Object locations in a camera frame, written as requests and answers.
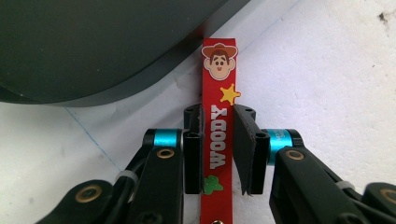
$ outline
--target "green sticker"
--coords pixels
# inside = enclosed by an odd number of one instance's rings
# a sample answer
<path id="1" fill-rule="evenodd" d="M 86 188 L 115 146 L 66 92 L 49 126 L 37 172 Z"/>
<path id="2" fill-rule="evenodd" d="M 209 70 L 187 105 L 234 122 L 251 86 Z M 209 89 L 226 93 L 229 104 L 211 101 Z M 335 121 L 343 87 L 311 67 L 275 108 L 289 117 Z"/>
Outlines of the green sticker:
<path id="1" fill-rule="evenodd" d="M 210 175 L 205 178 L 204 194 L 210 195 L 215 190 L 223 190 L 223 186 L 219 183 L 217 176 Z"/>

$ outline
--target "blue metal ring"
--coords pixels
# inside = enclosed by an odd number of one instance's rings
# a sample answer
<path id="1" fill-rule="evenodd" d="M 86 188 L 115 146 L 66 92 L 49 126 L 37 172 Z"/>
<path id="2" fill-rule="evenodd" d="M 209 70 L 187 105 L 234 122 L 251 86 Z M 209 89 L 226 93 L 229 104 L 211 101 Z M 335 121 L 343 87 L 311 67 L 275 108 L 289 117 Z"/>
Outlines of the blue metal ring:
<path id="1" fill-rule="evenodd" d="M 270 134 L 270 158 L 268 160 L 269 165 L 275 164 L 276 153 L 283 147 L 292 147 L 293 141 L 290 133 L 286 129 L 267 129 Z"/>
<path id="2" fill-rule="evenodd" d="M 177 147 L 177 129 L 156 129 L 154 147 Z"/>

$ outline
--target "white table surface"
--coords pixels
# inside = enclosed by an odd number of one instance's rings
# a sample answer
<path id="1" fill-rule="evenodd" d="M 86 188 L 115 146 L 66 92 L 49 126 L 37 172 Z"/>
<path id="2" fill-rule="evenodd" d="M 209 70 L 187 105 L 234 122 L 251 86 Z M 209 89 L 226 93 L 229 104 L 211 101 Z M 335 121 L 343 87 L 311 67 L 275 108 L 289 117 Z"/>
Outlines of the white table surface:
<path id="1" fill-rule="evenodd" d="M 360 193 L 396 185 L 396 1 L 252 0 L 213 36 L 236 38 L 236 102 L 261 128 L 298 130 Z M 0 103 L 0 223 L 37 222 L 81 182 L 114 183 L 146 129 L 181 128 L 183 109 L 200 102 L 200 57 L 109 105 Z M 234 223 L 274 223 L 273 171 L 253 197 L 234 172 Z M 198 209 L 187 196 L 185 223 L 198 223 Z"/>

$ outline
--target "red strap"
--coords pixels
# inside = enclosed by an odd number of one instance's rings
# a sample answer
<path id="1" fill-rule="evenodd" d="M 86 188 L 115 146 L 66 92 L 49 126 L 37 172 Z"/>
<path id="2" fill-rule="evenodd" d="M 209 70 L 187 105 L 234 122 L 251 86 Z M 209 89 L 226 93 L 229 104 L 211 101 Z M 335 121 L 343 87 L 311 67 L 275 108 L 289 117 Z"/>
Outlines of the red strap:
<path id="1" fill-rule="evenodd" d="M 235 92 L 235 39 L 205 39 L 202 54 L 205 190 L 201 224 L 216 220 L 232 224 L 233 102 L 240 96 Z"/>

